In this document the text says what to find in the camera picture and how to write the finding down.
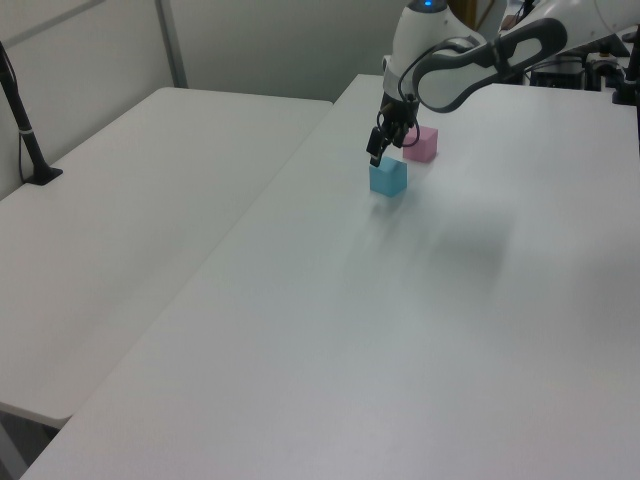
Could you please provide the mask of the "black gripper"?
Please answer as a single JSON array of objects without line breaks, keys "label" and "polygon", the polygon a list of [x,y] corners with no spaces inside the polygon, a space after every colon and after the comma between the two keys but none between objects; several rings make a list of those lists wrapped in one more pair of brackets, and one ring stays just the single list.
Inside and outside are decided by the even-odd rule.
[{"label": "black gripper", "polygon": [[366,147],[373,167],[380,165],[382,155],[388,146],[388,138],[396,148],[403,147],[407,133],[416,123],[417,111],[418,102],[414,97],[406,101],[392,97],[382,98],[379,109],[382,120],[378,121],[378,127],[371,130]]}]

